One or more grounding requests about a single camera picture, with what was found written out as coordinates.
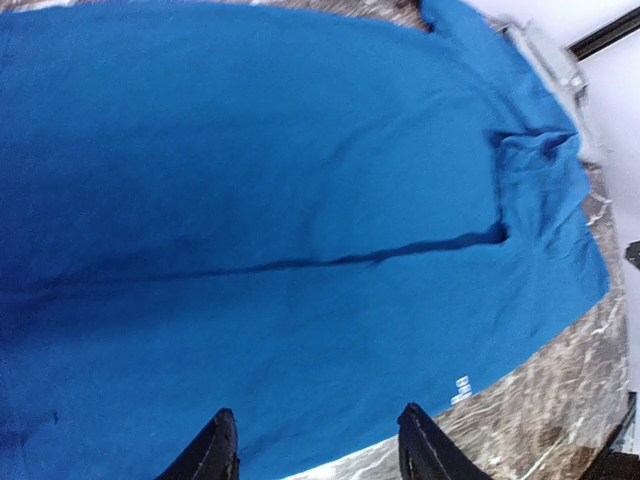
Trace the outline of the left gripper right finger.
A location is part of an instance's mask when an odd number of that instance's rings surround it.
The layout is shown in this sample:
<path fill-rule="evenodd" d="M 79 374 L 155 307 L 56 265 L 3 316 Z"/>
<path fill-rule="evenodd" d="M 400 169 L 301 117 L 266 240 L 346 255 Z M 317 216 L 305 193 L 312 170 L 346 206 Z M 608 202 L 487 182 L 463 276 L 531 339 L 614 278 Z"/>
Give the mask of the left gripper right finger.
<path fill-rule="evenodd" d="M 403 480 L 491 480 L 417 403 L 398 418 L 399 470 Z"/>

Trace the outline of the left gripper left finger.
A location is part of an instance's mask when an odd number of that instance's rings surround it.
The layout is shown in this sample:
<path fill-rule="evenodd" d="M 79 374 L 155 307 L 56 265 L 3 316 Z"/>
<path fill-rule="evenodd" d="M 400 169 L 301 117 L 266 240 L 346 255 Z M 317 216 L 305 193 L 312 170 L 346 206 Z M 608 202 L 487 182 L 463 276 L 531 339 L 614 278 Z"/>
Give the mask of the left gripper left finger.
<path fill-rule="evenodd" d="M 238 480 L 238 432 L 233 411 L 220 409 L 157 480 Z"/>

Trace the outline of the blue printed t-shirt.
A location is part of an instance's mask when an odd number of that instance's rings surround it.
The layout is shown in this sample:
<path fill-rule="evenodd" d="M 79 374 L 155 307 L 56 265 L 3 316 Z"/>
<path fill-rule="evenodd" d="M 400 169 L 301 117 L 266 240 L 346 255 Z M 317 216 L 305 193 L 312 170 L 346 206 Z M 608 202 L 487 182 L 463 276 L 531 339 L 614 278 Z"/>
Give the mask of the blue printed t-shirt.
<path fill-rule="evenodd" d="M 241 475 L 391 437 L 608 292 L 579 135 L 472 7 L 425 30 L 105 2 L 1 18 L 1 475 Z"/>

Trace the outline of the grey button shirt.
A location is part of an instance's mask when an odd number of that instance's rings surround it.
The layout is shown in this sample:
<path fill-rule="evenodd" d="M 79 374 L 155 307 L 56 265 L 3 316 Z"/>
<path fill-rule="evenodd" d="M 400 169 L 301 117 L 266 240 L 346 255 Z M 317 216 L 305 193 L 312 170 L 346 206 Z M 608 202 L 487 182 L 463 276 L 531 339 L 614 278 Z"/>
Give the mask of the grey button shirt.
<path fill-rule="evenodd" d="M 604 167 L 611 149 L 593 115 L 589 82 L 577 57 L 533 21 L 519 24 L 511 19 L 499 19 L 496 26 L 534 68 L 571 118 L 580 135 L 580 160 Z"/>

